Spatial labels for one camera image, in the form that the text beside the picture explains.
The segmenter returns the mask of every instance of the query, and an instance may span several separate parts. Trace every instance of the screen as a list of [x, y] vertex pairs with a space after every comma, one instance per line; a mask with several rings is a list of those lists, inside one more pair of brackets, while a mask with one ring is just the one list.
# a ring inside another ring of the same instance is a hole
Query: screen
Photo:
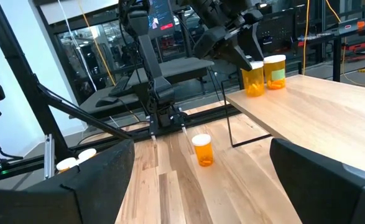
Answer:
[[168, 0], [149, 0], [149, 36], [160, 37], [174, 33], [174, 17]]

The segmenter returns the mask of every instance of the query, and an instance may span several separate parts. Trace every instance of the wooden tabletop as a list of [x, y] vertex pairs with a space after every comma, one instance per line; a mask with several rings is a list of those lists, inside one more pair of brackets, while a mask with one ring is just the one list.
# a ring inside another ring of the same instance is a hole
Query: wooden tabletop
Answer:
[[365, 88], [296, 75], [286, 88], [227, 100], [274, 137], [365, 170]]
[[[197, 113], [221, 103], [195, 108]], [[234, 141], [267, 134], [246, 115], [231, 118]], [[198, 165], [191, 139], [213, 140], [214, 163]], [[135, 143], [131, 180], [116, 223], [300, 223], [269, 157], [270, 138], [232, 148], [226, 120]]]

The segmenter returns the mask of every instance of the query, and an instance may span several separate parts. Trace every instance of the red light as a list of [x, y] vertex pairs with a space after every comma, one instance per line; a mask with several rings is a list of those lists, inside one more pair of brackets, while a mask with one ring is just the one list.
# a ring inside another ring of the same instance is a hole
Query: red light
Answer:
[[174, 26], [174, 25], [173, 25], [172, 23], [169, 23], [169, 24], [167, 24], [167, 25], [161, 26], [161, 27], [160, 27], [160, 30], [165, 30], [165, 29], [171, 28], [171, 27], [173, 27], [173, 26]]

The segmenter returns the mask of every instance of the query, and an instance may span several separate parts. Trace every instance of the light wood surface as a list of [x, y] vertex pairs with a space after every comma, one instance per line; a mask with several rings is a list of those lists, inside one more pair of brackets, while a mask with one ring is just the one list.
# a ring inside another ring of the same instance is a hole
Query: light wood surface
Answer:
[[[187, 113], [221, 106], [195, 108]], [[267, 134], [231, 118], [233, 141]], [[200, 167], [191, 139], [207, 133], [214, 164]], [[270, 138], [232, 148], [225, 119], [135, 143], [131, 180], [116, 223], [300, 223], [269, 157]]]
[[365, 88], [296, 75], [282, 90], [226, 98], [274, 137], [365, 170]]

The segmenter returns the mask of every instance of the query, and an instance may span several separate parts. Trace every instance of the white cap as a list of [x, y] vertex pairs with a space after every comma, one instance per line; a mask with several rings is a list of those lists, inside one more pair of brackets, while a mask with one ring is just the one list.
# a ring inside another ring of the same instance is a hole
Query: white cap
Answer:
[[83, 152], [81, 152], [79, 155], [78, 155], [78, 158], [79, 158], [79, 162], [83, 162], [83, 161], [86, 161], [87, 159], [95, 156], [96, 154], [96, 149], [87, 149], [87, 150], [84, 150]]
[[194, 146], [205, 146], [211, 142], [211, 136], [208, 134], [198, 134], [192, 138], [192, 144]]
[[264, 62], [250, 62], [252, 69], [262, 68], [264, 66]]
[[283, 62], [284, 60], [286, 60], [286, 55], [273, 55], [264, 58], [264, 63]]
[[61, 170], [69, 169], [69, 168], [74, 167], [75, 165], [77, 165], [76, 158], [70, 157], [70, 158], [60, 161], [57, 164], [57, 170], [61, 171]]

